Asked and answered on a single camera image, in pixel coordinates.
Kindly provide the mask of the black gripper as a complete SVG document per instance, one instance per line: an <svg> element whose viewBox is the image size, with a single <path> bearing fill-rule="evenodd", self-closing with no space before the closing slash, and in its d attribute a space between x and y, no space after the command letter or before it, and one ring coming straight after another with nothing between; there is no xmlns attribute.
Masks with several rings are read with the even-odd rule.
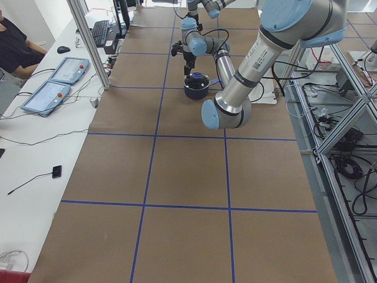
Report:
<svg viewBox="0 0 377 283"><path fill-rule="evenodd" d="M183 57L186 61L186 64L184 66L184 75L186 77L189 77L191 74L191 69L195 68L195 62L197 57L191 52L186 51L183 51Z"/></svg>

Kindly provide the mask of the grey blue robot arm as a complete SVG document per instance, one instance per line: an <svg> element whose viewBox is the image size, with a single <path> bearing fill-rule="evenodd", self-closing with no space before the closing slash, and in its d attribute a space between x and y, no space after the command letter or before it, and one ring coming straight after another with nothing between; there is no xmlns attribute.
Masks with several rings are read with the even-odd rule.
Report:
<svg viewBox="0 0 377 283"><path fill-rule="evenodd" d="M345 36L347 1L265 1L257 39L235 69L229 46L223 40L201 35L198 30L198 1L188 1L188 15L181 22L183 54L190 74L196 57L213 56L224 85L214 99L201 107L203 124L209 129L235 129L251 116L249 94L278 56L297 42L304 48L323 47Z"/></svg>
<svg viewBox="0 0 377 283"><path fill-rule="evenodd" d="M229 6L235 0L218 0L218 1L211 1L211 0L188 0L187 1L187 8L188 12L184 17L178 15L176 10L174 13L177 17L181 19L181 23L183 27L189 27L191 24L194 28L197 28L198 31L203 30L203 26L199 21L199 12L198 12L198 5L201 4L205 11L207 12L208 16L211 19L215 19L220 15L220 11L225 9L225 7Z"/></svg>

